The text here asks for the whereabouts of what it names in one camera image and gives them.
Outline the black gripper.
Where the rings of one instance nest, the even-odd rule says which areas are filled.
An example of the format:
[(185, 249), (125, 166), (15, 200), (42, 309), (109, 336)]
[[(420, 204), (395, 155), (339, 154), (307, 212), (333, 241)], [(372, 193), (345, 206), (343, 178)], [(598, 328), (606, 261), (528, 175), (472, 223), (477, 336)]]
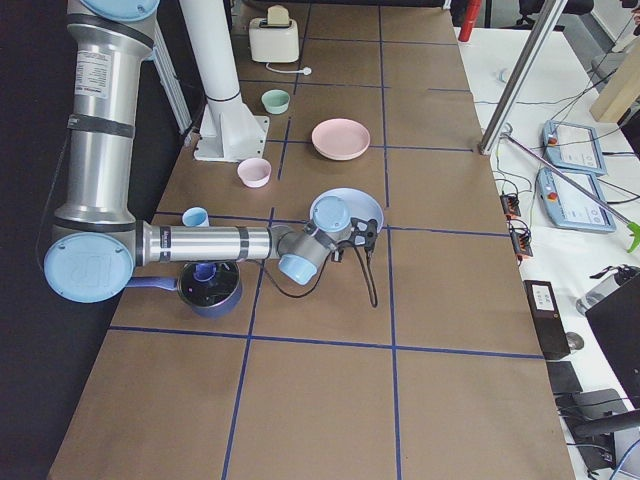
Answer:
[(341, 262), (344, 251), (347, 248), (357, 248), (358, 231), (352, 230), (348, 238), (341, 239), (335, 243), (336, 249), (331, 253), (332, 262)]

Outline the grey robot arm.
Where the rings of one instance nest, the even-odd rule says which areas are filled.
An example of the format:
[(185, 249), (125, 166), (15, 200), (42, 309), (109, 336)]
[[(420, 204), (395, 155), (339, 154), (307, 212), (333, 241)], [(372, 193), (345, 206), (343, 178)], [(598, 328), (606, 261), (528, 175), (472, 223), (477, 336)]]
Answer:
[(141, 63), (154, 47), (154, 1), (72, 1), (67, 27), (78, 51), (68, 120), (66, 202), (54, 215), (44, 258), (49, 286), (80, 303), (114, 297), (136, 267), (152, 262), (276, 259), (307, 283), (327, 257), (355, 236), (356, 220), (336, 196), (318, 200), (304, 229), (152, 226), (128, 209)]

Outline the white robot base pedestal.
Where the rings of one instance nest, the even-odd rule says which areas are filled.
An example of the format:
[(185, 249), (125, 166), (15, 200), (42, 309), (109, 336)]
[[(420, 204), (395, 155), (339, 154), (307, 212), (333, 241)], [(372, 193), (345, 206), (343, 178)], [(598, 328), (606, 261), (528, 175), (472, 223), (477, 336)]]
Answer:
[(253, 115), (243, 101), (224, 4), (185, 0), (180, 6), (207, 101), (194, 157), (224, 162), (260, 157), (269, 119)]

